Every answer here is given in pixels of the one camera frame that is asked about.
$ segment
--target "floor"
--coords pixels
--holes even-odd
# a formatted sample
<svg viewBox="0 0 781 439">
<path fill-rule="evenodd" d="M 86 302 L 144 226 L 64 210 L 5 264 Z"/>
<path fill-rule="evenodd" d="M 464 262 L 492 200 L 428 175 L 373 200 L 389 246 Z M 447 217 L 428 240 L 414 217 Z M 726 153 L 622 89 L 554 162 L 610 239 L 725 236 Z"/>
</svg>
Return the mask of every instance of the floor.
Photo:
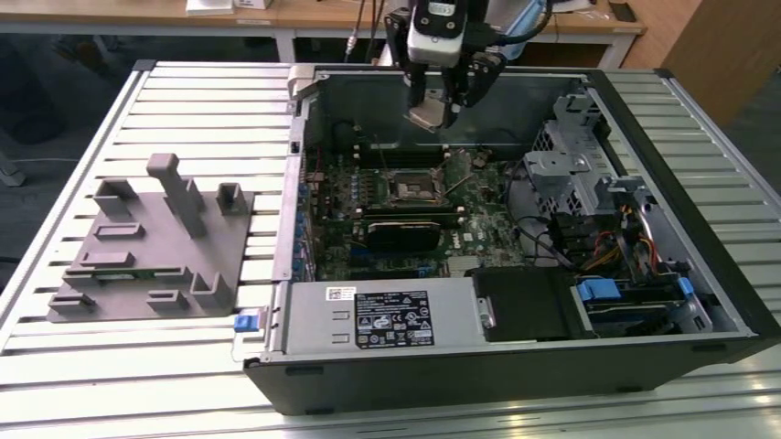
<svg viewBox="0 0 781 439">
<path fill-rule="evenodd" d="M 66 131 L 38 145 L 18 145 L 0 132 L 1 149 L 12 160 L 24 160 L 17 167 L 28 177 L 22 187 L 0 185 L 0 257 L 18 258 L 60 194 L 74 160 L 92 140 L 134 60 L 276 61 L 277 57 L 273 41 L 264 38 L 244 41 L 228 37 L 122 37 L 120 49 L 106 53 L 108 71 L 97 76 L 52 53 L 49 36 L 9 36 L 9 40 L 66 121 Z M 296 46 L 304 62 L 335 62 L 344 45 L 343 41 L 329 40 L 313 50 L 301 40 Z M 775 190 L 781 188 L 781 173 L 775 172 L 781 159 L 778 121 L 781 75 L 774 75 L 726 133 Z M 28 161 L 52 158 L 73 161 Z M 0 262 L 0 289 L 13 268 L 12 264 Z"/>
</svg>

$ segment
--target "metal slat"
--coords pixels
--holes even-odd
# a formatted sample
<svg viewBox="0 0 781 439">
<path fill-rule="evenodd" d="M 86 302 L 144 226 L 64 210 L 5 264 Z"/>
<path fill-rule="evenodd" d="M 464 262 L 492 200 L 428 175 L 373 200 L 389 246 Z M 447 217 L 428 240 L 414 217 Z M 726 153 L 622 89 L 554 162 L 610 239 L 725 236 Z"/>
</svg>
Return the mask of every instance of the metal slat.
<svg viewBox="0 0 781 439">
<path fill-rule="evenodd" d="M 643 128 L 665 128 L 665 129 L 683 129 L 699 128 L 697 121 L 691 116 L 636 116 L 636 122 Z"/>
<path fill-rule="evenodd" d="M 660 84 L 659 77 L 652 73 L 607 73 L 607 79 L 614 84 Z"/>
<path fill-rule="evenodd" d="M 241 364 L 231 359 L 227 341 L 185 346 L 74 349 L 2 357 L 0 385 L 181 377 L 240 370 Z"/>
<path fill-rule="evenodd" d="M 737 263 L 781 263 L 781 243 L 729 244 L 726 249 Z"/>
<path fill-rule="evenodd" d="M 8 391 L 0 393 L 0 403 L 16 409 L 0 412 L 0 423 L 151 415 L 169 412 L 171 407 L 177 407 L 177 412 L 221 410 L 225 407 L 220 396 L 225 391 L 233 395 L 231 409 L 267 406 L 268 400 L 248 384 L 244 377 L 223 376 Z"/>
<path fill-rule="evenodd" d="M 699 212 L 711 224 L 778 221 L 773 209 L 765 205 L 699 206 Z"/>
<path fill-rule="evenodd" d="M 670 102 L 670 105 L 630 105 L 630 111 L 634 116 L 689 116 L 689 112 L 682 105 Z"/>
<path fill-rule="evenodd" d="M 149 78 L 144 89 L 241 89 L 241 90 L 287 90 L 287 80 L 259 80 L 233 78 Z"/>
<path fill-rule="evenodd" d="M 167 329 L 164 331 L 125 331 L 108 334 L 90 333 L 41 337 L 10 337 L 5 344 L 5 350 L 110 348 L 114 346 L 133 345 L 145 345 L 148 347 L 152 345 L 229 341 L 233 339 L 233 335 L 233 326 L 229 326 L 224 328 Z"/>
<path fill-rule="evenodd" d="M 287 102 L 287 90 L 141 90 L 137 102 Z"/>
<path fill-rule="evenodd" d="M 284 78 L 288 77 L 287 69 L 245 68 L 232 69 L 225 67 L 196 67 L 183 69 L 180 67 L 156 67 L 149 76 L 152 78 Z"/>
<path fill-rule="evenodd" d="M 130 115 L 124 128 L 288 128 L 291 116 L 268 114 Z"/>
<path fill-rule="evenodd" d="M 636 169 L 634 160 L 627 155 L 619 155 L 620 163 L 626 169 Z M 675 174 L 678 172 L 698 171 L 734 171 L 734 163 L 722 156 L 705 156 L 705 157 L 677 157 L 665 156 L 663 161 Z"/>
<path fill-rule="evenodd" d="M 283 177 L 193 177 L 192 179 L 203 191 L 217 190 L 220 183 L 229 180 L 231 183 L 237 183 L 243 190 L 255 193 L 280 192 L 284 181 Z M 134 192 L 163 192 L 160 181 L 152 177 L 129 177 L 126 182 Z M 93 194 L 98 186 L 100 179 L 88 181 L 84 186 L 84 195 Z"/>
<path fill-rule="evenodd" d="M 750 187 L 698 188 L 686 191 L 698 206 L 762 204 L 765 200 L 761 192 Z"/>
<path fill-rule="evenodd" d="M 718 239 L 725 244 L 742 242 L 781 242 L 781 231 L 722 231 Z"/>
<path fill-rule="evenodd" d="M 620 99 L 627 105 L 663 105 L 679 107 L 681 101 L 671 94 L 620 93 Z"/>
<path fill-rule="evenodd" d="M 754 287 L 781 285 L 781 263 L 742 265 L 741 271 Z"/>
<path fill-rule="evenodd" d="M 144 160 L 149 155 L 165 151 L 179 159 L 188 158 L 283 158 L 289 146 L 287 142 L 245 144 L 118 144 L 105 148 L 104 159 Z"/>
<path fill-rule="evenodd" d="M 670 89 L 659 83 L 618 83 L 612 84 L 618 93 L 670 94 Z"/>
<path fill-rule="evenodd" d="M 56 281 L 58 282 L 56 285 L 53 285 L 53 288 L 57 288 L 60 286 L 60 284 L 62 284 L 62 281 L 58 280 Z M 28 300 L 21 304 L 21 308 L 22 308 L 22 313 L 24 313 L 24 317 L 33 317 L 33 318 L 42 318 L 46 316 L 46 314 L 49 313 L 49 300 L 53 297 L 54 293 L 34 293 L 30 294 L 30 296 L 28 297 Z M 243 309 L 243 308 L 256 308 L 259 306 L 265 306 L 271 303 L 271 285 L 269 284 L 252 284 L 252 285 L 239 285 L 237 290 L 236 290 L 236 298 L 235 298 L 235 308 L 236 309 Z M 191 319 L 193 321 L 204 321 L 204 322 L 212 322 L 215 321 L 215 319 L 212 318 L 197 318 L 197 319 Z M 136 320 L 132 321 L 132 328 L 134 330 L 137 329 L 149 329 L 149 328 L 159 328 L 159 329 L 167 329 L 169 328 L 169 326 L 167 326 L 165 322 L 175 322 L 175 321 L 180 321 L 180 320 L 168 320 L 168 319 L 160 319 L 160 320 Z M 109 325 L 106 325 L 106 330 L 105 332 L 110 332 L 113 330 L 120 330 L 120 329 L 112 329 L 116 327 L 117 324 L 120 324 L 121 322 L 100 322 L 96 323 L 97 326 L 100 326 L 102 323 L 109 323 Z M 57 334 L 57 333 L 66 333 L 66 329 L 64 327 L 69 326 L 68 325 L 57 325 L 57 324 L 48 324 L 49 327 L 52 327 L 50 333 L 52 334 Z M 187 328 L 187 327 L 199 327 L 195 323 L 192 325 L 188 326 L 176 326 L 179 328 Z"/>
<path fill-rule="evenodd" d="M 256 195 L 255 202 L 252 203 L 252 212 L 276 212 L 281 208 L 281 196 L 280 195 Z M 97 215 L 100 209 L 97 208 L 97 204 L 92 201 L 90 198 L 82 198 L 78 200 L 73 200 L 73 215 L 74 216 L 88 216 L 88 215 Z"/>
<path fill-rule="evenodd" d="M 626 146 L 620 142 L 611 142 L 610 144 L 615 153 L 618 155 L 627 155 L 628 151 L 626 150 Z M 713 142 L 656 142 L 654 143 L 656 146 L 656 151 L 659 151 L 660 155 L 718 155 L 723 156 L 723 153 L 718 149 L 718 146 L 713 144 Z"/>
<path fill-rule="evenodd" d="M 235 142 L 279 142 L 289 139 L 289 129 L 132 129 L 117 134 L 118 144 L 195 144 Z"/>
<path fill-rule="evenodd" d="M 96 177 L 144 177 L 147 160 L 121 160 L 94 165 Z M 181 160 L 179 174 L 187 176 L 256 176 L 259 174 L 284 174 L 284 160 L 256 158 L 243 160 Z"/>
<path fill-rule="evenodd" d="M 130 114 L 287 114 L 285 102 L 136 102 Z"/>
<path fill-rule="evenodd" d="M 681 185 L 686 188 L 695 187 L 749 187 L 747 180 L 737 172 L 718 173 L 675 173 Z"/>
</svg>

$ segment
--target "cable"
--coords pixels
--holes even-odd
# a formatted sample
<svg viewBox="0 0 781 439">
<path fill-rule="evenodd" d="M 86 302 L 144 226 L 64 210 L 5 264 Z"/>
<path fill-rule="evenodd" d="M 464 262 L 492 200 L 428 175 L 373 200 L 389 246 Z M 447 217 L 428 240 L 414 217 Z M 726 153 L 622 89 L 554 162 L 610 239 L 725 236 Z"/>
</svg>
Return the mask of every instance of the cable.
<svg viewBox="0 0 781 439">
<path fill-rule="evenodd" d="M 559 42 L 559 15 L 554 14 L 552 15 L 552 26 L 556 29 L 556 39 L 552 41 L 552 44 L 556 44 Z"/>
<path fill-rule="evenodd" d="M 352 28 L 352 35 L 347 38 L 347 49 L 344 50 L 344 63 L 347 63 L 349 58 L 349 53 L 352 53 L 352 49 L 355 48 L 355 43 L 357 42 L 357 29 L 361 27 L 361 20 L 363 20 L 363 7 L 365 6 L 365 0 L 361 0 L 361 5 L 357 8 L 357 18 L 355 20 L 355 27 Z"/>
<path fill-rule="evenodd" d="M 20 263 L 21 258 L 14 258 L 13 256 L 0 256 L 0 263 Z"/>
<path fill-rule="evenodd" d="M 20 160 L 10 160 L 10 163 L 32 163 L 32 162 L 77 162 L 77 158 L 22 158 Z"/>
<path fill-rule="evenodd" d="M 510 216 L 510 220 L 514 223 L 523 220 L 523 218 L 519 218 L 519 219 L 512 218 L 512 210 L 510 209 L 510 188 L 512 187 L 512 182 L 515 181 L 515 174 L 518 173 L 518 170 L 520 169 L 522 163 L 523 163 L 523 160 L 518 160 L 518 162 L 515 163 L 515 167 L 512 168 L 512 174 L 510 174 L 510 182 L 507 183 L 507 187 L 504 188 L 504 193 L 502 194 L 502 196 L 504 197 L 504 208 L 507 209 L 507 215 Z"/>
<path fill-rule="evenodd" d="M 592 268 L 598 267 L 599 265 L 610 262 L 618 256 L 618 247 L 615 247 L 610 252 L 602 255 L 602 257 L 591 262 L 587 266 L 583 267 L 583 271 L 587 272 Z"/>
<path fill-rule="evenodd" d="M 599 254 L 599 243 L 602 242 L 602 239 L 610 235 L 612 235 L 611 231 L 603 231 L 602 233 L 599 233 L 599 236 L 596 236 L 596 239 L 594 240 L 594 256 Z"/>
<path fill-rule="evenodd" d="M 556 261 L 560 262 L 560 265 L 563 265 L 563 267 L 567 270 L 572 270 L 575 272 L 579 272 L 580 270 L 575 267 L 575 265 L 572 264 L 572 262 L 566 259 L 566 256 L 563 256 L 552 247 L 550 247 L 547 244 L 544 244 L 534 235 L 531 235 L 520 226 L 519 226 L 519 222 L 526 220 L 526 219 L 535 219 L 540 222 L 547 223 L 547 218 L 544 217 L 535 217 L 532 215 L 527 215 L 524 217 L 518 218 L 518 220 L 515 221 L 516 225 L 518 225 L 518 231 L 520 232 L 520 234 L 528 238 L 530 240 L 532 240 L 534 244 L 538 244 L 539 247 L 542 247 L 543 249 L 546 249 L 546 251 L 555 257 Z"/>
<path fill-rule="evenodd" d="M 647 261 L 650 262 L 650 272 L 652 272 L 654 274 L 658 273 L 658 269 L 656 269 L 656 245 L 654 244 L 654 241 L 651 241 L 647 238 L 642 238 L 639 239 L 639 241 L 642 241 L 646 246 L 647 246 Z"/>
<path fill-rule="evenodd" d="M 510 46 L 512 44 L 519 44 L 524 41 L 528 41 L 534 37 L 539 35 L 539 33 L 544 30 L 547 23 L 550 23 L 550 17 L 552 16 L 552 0 L 546 0 L 546 12 L 542 16 L 542 21 L 536 23 L 536 26 L 524 34 L 515 35 L 514 37 L 502 36 L 496 39 L 495 45 L 496 46 Z"/>
<path fill-rule="evenodd" d="M 376 0 L 372 0 L 372 14 L 373 12 L 373 6 L 376 6 Z M 375 37 L 376 37 L 376 29 L 379 28 L 379 19 L 381 18 L 381 11 L 385 8 L 385 0 L 379 0 L 379 9 L 376 10 L 376 14 L 375 14 L 375 21 L 372 22 L 371 25 L 371 37 L 368 38 L 368 48 L 365 49 L 365 58 L 363 59 L 363 62 L 365 64 L 368 64 L 371 62 L 371 55 L 375 52 Z"/>
<path fill-rule="evenodd" d="M 368 53 L 371 52 L 371 45 L 375 43 L 375 18 L 376 18 L 376 0 L 371 0 L 371 26 L 368 27 L 368 46 L 365 46 L 365 54 L 363 55 L 363 64 L 368 64 Z"/>
</svg>

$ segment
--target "red wire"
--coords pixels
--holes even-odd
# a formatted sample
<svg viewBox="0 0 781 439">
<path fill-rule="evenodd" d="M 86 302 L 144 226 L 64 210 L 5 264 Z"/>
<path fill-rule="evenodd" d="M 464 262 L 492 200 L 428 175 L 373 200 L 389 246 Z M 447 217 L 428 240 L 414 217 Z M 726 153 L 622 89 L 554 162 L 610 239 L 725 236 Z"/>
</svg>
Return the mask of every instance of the red wire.
<svg viewBox="0 0 781 439">
<path fill-rule="evenodd" d="M 612 232 L 611 231 L 603 231 L 596 236 L 596 239 L 594 240 L 594 256 L 596 256 L 596 254 L 599 254 L 599 242 L 602 241 L 602 238 L 604 236 L 610 236 L 610 235 L 612 235 Z"/>
</svg>

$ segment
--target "black cable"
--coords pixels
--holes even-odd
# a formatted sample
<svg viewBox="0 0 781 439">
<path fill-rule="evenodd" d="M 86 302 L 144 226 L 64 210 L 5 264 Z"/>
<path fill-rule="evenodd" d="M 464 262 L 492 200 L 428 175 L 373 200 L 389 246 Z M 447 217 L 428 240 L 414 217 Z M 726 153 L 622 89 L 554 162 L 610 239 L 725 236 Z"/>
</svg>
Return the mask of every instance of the black cable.
<svg viewBox="0 0 781 439">
<path fill-rule="evenodd" d="M 372 22 L 371 25 L 371 37 L 368 38 L 368 48 L 365 49 L 365 58 L 363 59 L 363 62 L 365 64 L 368 64 L 371 62 L 371 55 L 375 52 L 375 37 L 376 37 L 376 30 L 379 29 L 379 19 L 381 18 L 381 11 L 385 8 L 385 0 L 379 0 L 379 9 L 376 10 L 376 13 L 373 12 L 373 7 L 372 7 L 372 14 L 375 14 L 375 21 Z"/>
<path fill-rule="evenodd" d="M 12 256 L 0 256 L 0 263 L 20 263 L 21 258 L 14 258 Z"/>
<path fill-rule="evenodd" d="M 357 44 L 357 30 L 361 28 L 361 20 L 363 20 L 363 6 L 365 5 L 365 0 L 361 0 L 361 5 L 357 8 L 357 18 L 355 19 L 355 27 L 352 28 L 352 36 L 355 37 L 355 43 Z M 344 52 L 344 63 L 347 63 L 349 58 L 349 53 L 352 52 L 352 48 L 348 48 Z"/>
<path fill-rule="evenodd" d="M 576 268 L 576 266 L 572 264 L 572 262 L 566 259 L 566 256 L 563 256 L 552 247 L 550 247 L 547 244 L 544 244 L 534 235 L 531 235 L 520 226 L 519 223 L 523 220 L 528 220 L 528 219 L 534 219 L 538 220 L 540 222 L 547 223 L 547 218 L 546 217 L 536 217 L 534 215 L 527 215 L 524 217 L 518 218 L 518 220 L 515 221 L 516 223 L 516 227 L 518 227 L 518 231 L 520 232 L 520 234 L 528 238 L 530 240 L 532 240 L 534 244 L 538 244 L 539 247 L 542 247 L 543 249 L 546 249 L 546 251 L 555 257 L 556 261 L 560 262 L 560 265 L 563 265 L 563 267 L 567 270 L 571 270 L 574 272 L 582 272 L 582 270 L 579 268 Z"/>
<path fill-rule="evenodd" d="M 507 209 L 507 215 L 510 216 L 510 220 L 512 221 L 512 223 L 516 223 L 519 221 L 519 219 L 515 220 L 515 218 L 512 218 L 512 210 L 510 209 L 510 188 L 512 187 L 512 182 L 515 181 L 515 174 L 518 173 L 518 170 L 520 169 L 522 163 L 523 163 L 523 160 L 518 160 L 518 162 L 515 163 L 515 167 L 512 167 L 512 174 L 510 174 L 510 182 L 507 183 L 507 187 L 504 188 L 504 193 L 503 193 L 504 208 Z"/>
<path fill-rule="evenodd" d="M 550 22 L 550 17 L 552 16 L 552 0 L 546 0 L 546 12 L 542 16 L 542 21 L 536 23 L 536 26 L 524 34 L 515 35 L 514 37 L 500 36 L 496 39 L 495 45 L 496 46 L 510 46 L 512 44 L 519 44 L 539 35 L 539 33 L 544 30 L 547 23 Z"/>
</svg>

